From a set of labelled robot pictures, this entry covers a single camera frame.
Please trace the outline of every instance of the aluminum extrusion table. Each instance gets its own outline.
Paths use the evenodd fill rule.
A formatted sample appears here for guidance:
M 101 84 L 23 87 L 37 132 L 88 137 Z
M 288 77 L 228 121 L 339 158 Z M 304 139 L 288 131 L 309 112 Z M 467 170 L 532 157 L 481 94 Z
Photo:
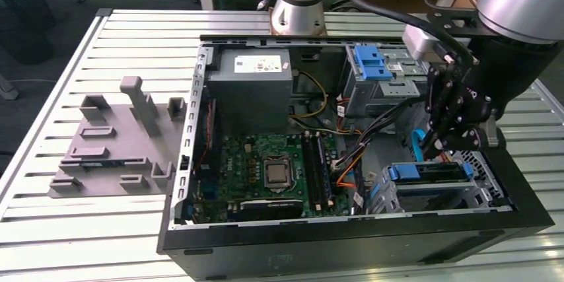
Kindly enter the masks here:
M 0 179 L 4 281 L 189 281 L 156 254 L 164 195 L 51 199 L 45 193 L 83 117 L 87 93 L 129 103 L 120 79 L 139 75 L 155 103 L 185 96 L 200 34 L 268 34 L 265 13 L 124 11 L 96 17 Z M 329 35 L 401 36 L 367 14 L 327 14 Z M 456 264 L 268 278 L 264 281 L 564 280 L 564 112 L 544 86 L 508 105 L 499 125 L 508 151 L 556 225 Z

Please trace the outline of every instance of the power supply label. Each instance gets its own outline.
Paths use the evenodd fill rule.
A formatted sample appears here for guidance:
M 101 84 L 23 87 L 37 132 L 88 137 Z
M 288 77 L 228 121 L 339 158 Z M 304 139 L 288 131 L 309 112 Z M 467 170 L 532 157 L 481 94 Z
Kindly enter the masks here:
M 281 71 L 280 55 L 239 55 L 235 58 L 236 73 L 276 73 Z

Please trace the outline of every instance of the cpu socket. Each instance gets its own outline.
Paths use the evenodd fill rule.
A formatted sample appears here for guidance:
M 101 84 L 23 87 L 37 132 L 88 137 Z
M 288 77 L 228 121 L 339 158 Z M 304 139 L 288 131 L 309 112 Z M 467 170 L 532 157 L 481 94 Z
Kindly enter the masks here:
M 264 160 L 264 187 L 281 193 L 292 185 L 292 162 L 288 156 Z

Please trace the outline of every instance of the green motherboard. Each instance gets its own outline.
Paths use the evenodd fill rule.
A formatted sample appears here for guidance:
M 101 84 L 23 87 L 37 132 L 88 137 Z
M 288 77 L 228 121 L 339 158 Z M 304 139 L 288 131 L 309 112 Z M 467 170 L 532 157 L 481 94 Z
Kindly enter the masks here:
M 205 223 L 229 220 L 233 203 L 260 199 L 303 201 L 303 218 L 340 216 L 348 213 L 344 194 L 332 196 L 332 205 L 319 209 L 309 204 L 305 158 L 301 135 L 247 135 L 224 137 L 219 179 L 204 186 L 215 192 L 199 203 L 207 216 Z M 336 158 L 332 135 L 320 137 L 327 162 Z

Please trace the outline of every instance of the open computer tower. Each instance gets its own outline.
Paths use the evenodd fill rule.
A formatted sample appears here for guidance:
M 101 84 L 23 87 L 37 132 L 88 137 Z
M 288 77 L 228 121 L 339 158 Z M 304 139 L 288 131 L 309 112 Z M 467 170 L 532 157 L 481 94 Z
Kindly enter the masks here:
M 505 149 L 421 160 L 425 71 L 397 39 L 201 38 L 157 247 L 195 280 L 456 262 L 553 225 Z

